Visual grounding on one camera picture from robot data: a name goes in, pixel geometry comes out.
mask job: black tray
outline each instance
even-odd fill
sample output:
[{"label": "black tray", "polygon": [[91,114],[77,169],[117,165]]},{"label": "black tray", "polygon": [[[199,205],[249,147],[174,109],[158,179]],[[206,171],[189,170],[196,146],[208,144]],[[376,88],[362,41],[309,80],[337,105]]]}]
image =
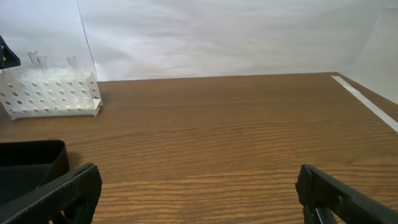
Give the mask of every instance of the black tray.
[{"label": "black tray", "polygon": [[63,141],[0,143],[0,206],[68,171]]}]

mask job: white backdrop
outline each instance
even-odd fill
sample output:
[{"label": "white backdrop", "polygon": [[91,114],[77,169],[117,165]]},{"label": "white backdrop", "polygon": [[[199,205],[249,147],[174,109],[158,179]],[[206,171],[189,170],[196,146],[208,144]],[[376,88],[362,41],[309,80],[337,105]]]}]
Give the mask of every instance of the white backdrop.
[{"label": "white backdrop", "polygon": [[[100,81],[346,73],[384,0],[79,0]],[[74,0],[3,0],[0,35],[27,51],[90,63]]]}]

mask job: wood grain surface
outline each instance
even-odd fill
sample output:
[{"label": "wood grain surface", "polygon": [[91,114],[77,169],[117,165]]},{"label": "wood grain surface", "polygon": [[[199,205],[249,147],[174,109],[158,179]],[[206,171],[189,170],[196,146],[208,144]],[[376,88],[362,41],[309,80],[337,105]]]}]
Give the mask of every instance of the wood grain surface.
[{"label": "wood grain surface", "polygon": [[72,169],[98,165],[95,224],[303,223],[304,163],[398,210],[398,134],[330,75],[100,83],[97,117],[0,111],[0,141],[61,139]]}]

